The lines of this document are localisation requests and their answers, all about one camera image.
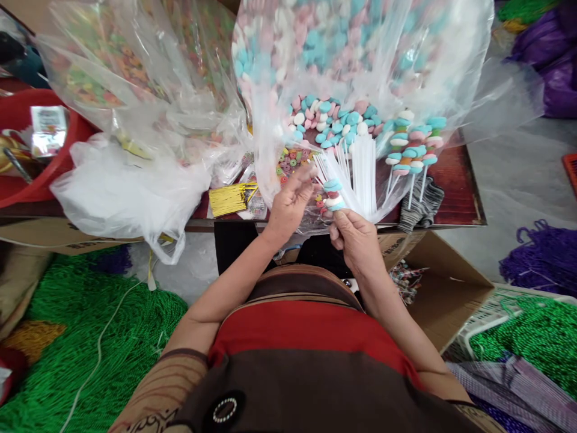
plastic crate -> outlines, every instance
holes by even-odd
[[[454,342],[446,350],[447,358],[453,362],[477,361],[471,348],[471,338],[488,329],[499,326],[510,319],[510,314],[503,309],[501,301],[511,297],[549,298],[558,302],[564,302],[577,306],[577,299],[572,296],[557,295],[556,293],[542,292],[540,290],[523,289],[522,287],[495,284],[495,292],[483,304],[469,321],[461,328]],[[523,310],[513,302],[507,303],[507,308],[518,316]]]

white lollipop stick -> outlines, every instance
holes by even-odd
[[[391,190],[390,190],[389,193],[386,195],[385,203],[386,203],[386,202],[389,200],[389,198],[391,197],[392,191],[393,191],[393,189],[395,189],[395,185],[397,184],[399,177],[400,177],[400,176],[395,176],[395,180],[393,181],[393,183],[392,183],[392,185],[391,185]]]
[[[428,165],[425,165],[425,170],[423,172],[423,181],[421,182],[421,196],[419,197],[419,203],[423,202],[423,193],[425,192],[425,184],[427,183],[427,170],[429,169]]]
[[[411,210],[411,203],[413,202],[413,189],[415,187],[415,174],[411,176],[411,190],[409,191],[409,206],[407,206],[408,210]]]

cardboard box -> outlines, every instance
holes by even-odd
[[[386,233],[378,235],[380,251],[387,269],[393,269],[421,241],[426,232]]]
[[[1,226],[0,241],[77,256],[116,245],[141,242],[142,238],[101,238],[82,233],[66,218],[39,218]]]
[[[408,310],[443,353],[494,286],[434,232],[426,232],[405,260],[412,268],[429,268]]]

candy skewer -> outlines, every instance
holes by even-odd
[[[403,152],[403,159],[410,158],[409,163],[410,169],[409,174],[411,174],[411,189],[409,190],[409,206],[411,209],[411,203],[413,201],[413,190],[415,188],[415,177],[417,174],[422,172],[423,163],[421,162],[427,149],[425,148],[423,141],[429,135],[430,128],[428,126],[417,126],[410,134],[410,143],[407,145]]]
[[[432,117],[427,122],[429,128],[431,128],[431,133],[426,139],[427,153],[423,156],[424,173],[423,180],[421,181],[421,195],[419,197],[419,202],[423,202],[423,194],[425,191],[425,184],[427,182],[427,172],[429,166],[435,164],[439,159],[435,155],[435,150],[443,147],[445,142],[441,137],[441,131],[447,127],[446,117]]]
[[[403,147],[409,144],[409,135],[407,134],[407,129],[413,122],[415,118],[415,114],[410,110],[402,111],[398,114],[397,119],[395,120],[395,134],[391,138],[391,150],[392,152],[389,154],[385,163],[391,166],[391,176],[406,176],[409,174],[409,170],[411,166],[408,165],[411,162],[410,158],[403,158],[401,151]],[[392,191],[397,184],[398,179],[393,181],[391,188],[386,193],[385,201],[389,199],[392,194]]]

plastic stick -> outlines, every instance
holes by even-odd
[[[425,192],[425,184],[427,183],[427,170],[428,165],[425,165],[425,170],[423,171],[423,181],[421,182],[421,196],[419,197],[419,203],[423,202],[423,193]]]

